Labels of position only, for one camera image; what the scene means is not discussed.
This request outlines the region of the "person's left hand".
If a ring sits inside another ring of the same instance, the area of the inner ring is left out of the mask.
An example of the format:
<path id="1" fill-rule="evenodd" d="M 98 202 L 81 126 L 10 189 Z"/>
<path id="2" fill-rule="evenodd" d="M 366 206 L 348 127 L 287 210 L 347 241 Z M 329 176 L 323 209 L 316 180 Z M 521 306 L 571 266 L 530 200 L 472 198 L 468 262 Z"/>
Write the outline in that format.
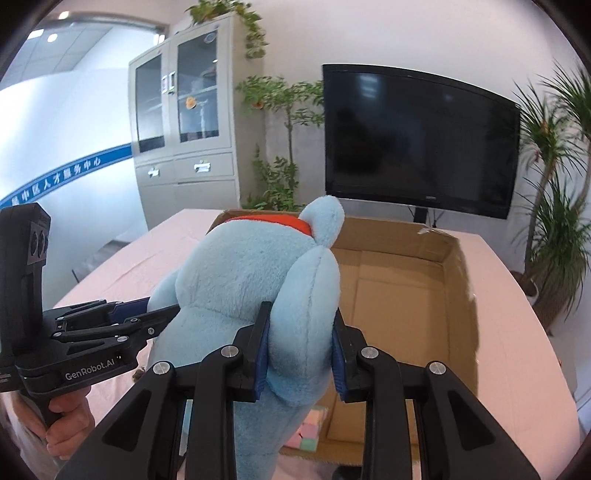
<path id="1" fill-rule="evenodd" d="M 91 388 L 86 387 L 53 398 L 49 409 L 61 417 L 51 427 L 44 426 L 42 419 L 18 392 L 11 392 L 9 398 L 18 420 L 34 435 L 47 442 L 49 454 L 68 460 L 95 427 L 87 400 L 90 391 Z"/>

